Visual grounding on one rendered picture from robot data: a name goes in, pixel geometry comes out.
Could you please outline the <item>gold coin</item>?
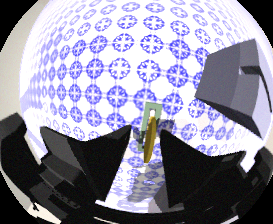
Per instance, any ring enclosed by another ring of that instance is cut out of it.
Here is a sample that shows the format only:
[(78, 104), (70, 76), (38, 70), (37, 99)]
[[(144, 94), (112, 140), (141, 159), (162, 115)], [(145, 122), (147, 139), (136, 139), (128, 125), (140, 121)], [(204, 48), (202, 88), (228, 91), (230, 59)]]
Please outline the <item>gold coin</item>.
[(144, 164), (148, 164), (151, 160), (153, 143), (156, 140), (156, 117), (149, 117), (147, 136), (145, 136), (145, 145), (144, 145)]

